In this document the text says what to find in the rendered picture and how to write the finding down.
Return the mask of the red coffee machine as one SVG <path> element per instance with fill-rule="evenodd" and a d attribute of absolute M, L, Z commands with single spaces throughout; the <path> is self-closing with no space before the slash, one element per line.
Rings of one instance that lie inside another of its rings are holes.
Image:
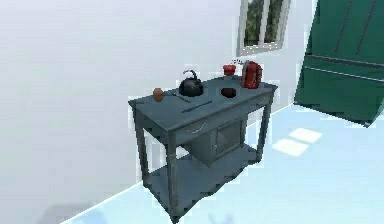
<path fill-rule="evenodd" d="M 254 62 L 247 60 L 243 64 L 240 86 L 247 89 L 257 89 L 262 78 L 262 67 Z"/>

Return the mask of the white framed window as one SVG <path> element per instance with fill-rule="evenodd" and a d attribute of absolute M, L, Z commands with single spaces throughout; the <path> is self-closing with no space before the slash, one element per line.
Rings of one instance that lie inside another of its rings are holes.
<path fill-rule="evenodd" d="M 241 0 L 236 56 L 279 50 L 291 0 Z"/>

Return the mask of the grey-blue side table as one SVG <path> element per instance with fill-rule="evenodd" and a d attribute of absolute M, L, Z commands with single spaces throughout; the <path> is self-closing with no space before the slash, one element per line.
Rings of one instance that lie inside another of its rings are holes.
<path fill-rule="evenodd" d="M 265 82 L 257 89 L 243 88 L 238 76 L 207 80 L 203 87 L 197 97 L 172 89 L 161 102 L 152 96 L 129 102 L 143 185 L 174 224 L 199 200 L 261 161 L 277 90 Z M 222 96 L 222 88 L 234 88 L 236 96 Z"/>

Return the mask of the dark long knife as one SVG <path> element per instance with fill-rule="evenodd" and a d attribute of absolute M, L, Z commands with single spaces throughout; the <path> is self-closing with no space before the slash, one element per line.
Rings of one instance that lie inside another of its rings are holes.
<path fill-rule="evenodd" d="M 188 112 L 191 112 L 191 111 L 193 111 L 193 110 L 196 110 L 196 109 L 198 109 L 198 108 L 200 108 L 200 107 L 202 107 L 202 106 L 205 106 L 205 105 L 208 105 L 208 104 L 211 104 L 211 103 L 212 103 L 212 100 L 207 101 L 207 102 L 204 102 L 204 103 L 201 103 L 201 104 L 198 104 L 198 105 L 195 105 L 195 106 L 192 106 L 192 107 L 190 107 L 190 108 L 187 108 L 187 109 L 183 110 L 182 113 L 188 113 Z"/>

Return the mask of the black kettle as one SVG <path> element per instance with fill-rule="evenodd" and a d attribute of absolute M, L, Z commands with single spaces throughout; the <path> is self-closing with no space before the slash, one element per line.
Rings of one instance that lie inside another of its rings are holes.
<path fill-rule="evenodd" d="M 204 93 L 204 87 L 201 80 L 197 77 L 194 70 L 186 70 L 184 74 L 190 72 L 192 77 L 185 78 L 179 85 L 179 93 L 187 97 L 196 97 Z"/>

